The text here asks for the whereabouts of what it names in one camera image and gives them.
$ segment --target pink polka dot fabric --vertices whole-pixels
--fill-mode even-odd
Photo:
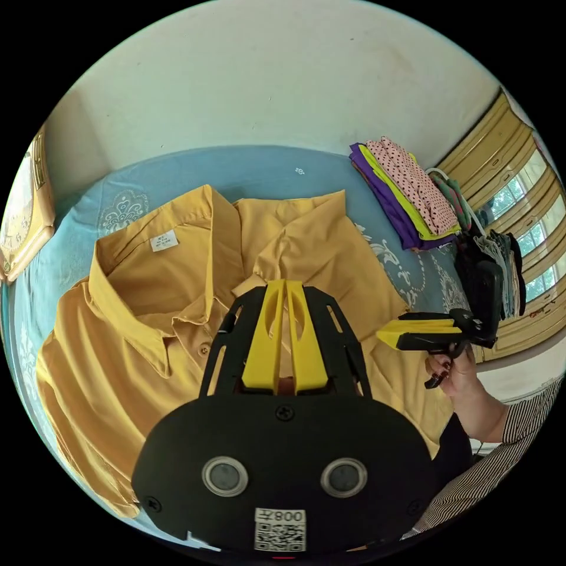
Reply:
[[[368,140],[366,146],[388,177],[419,211],[432,234],[441,236],[458,224],[448,201],[402,147],[385,136],[379,141]]]

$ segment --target screw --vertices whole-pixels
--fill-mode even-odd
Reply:
[[[418,499],[415,499],[414,501],[411,501],[411,503],[409,503],[409,506],[407,507],[407,514],[408,515],[416,515],[420,510],[420,501]]]
[[[146,497],[144,501],[146,506],[149,507],[151,511],[153,511],[154,513],[161,513],[161,503],[155,497]]]
[[[277,407],[275,416],[279,420],[287,422],[292,420],[292,418],[295,416],[295,410],[293,409],[293,407],[289,407],[289,405],[281,405],[280,407]]]

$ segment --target striped shirt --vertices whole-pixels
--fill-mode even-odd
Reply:
[[[531,445],[558,396],[562,381],[563,377],[535,397],[511,405],[505,421],[503,442],[447,484],[403,539],[456,517],[495,489]]]

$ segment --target camera lens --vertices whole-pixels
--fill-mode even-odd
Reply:
[[[366,467],[352,458],[331,462],[320,479],[323,490],[332,497],[346,498],[360,493],[367,482]]]
[[[212,493],[221,497],[234,497],[248,486],[248,473],[234,458],[218,456],[204,465],[202,480]]]

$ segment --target bed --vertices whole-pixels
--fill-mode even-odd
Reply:
[[[348,216],[413,310],[468,308],[453,266],[453,246],[420,253],[402,250],[379,203],[346,156],[290,147],[232,146],[136,163],[109,174],[82,195],[57,203],[55,235],[14,284],[2,286],[2,329],[14,383],[29,418],[55,458],[59,459],[55,437],[38,400],[34,368],[37,352],[53,329],[59,298],[88,275],[98,238],[206,183],[232,202],[301,198],[345,189]],[[122,520],[148,534],[179,542],[156,529],[144,513],[135,520]],[[211,548],[190,537],[185,544]]]

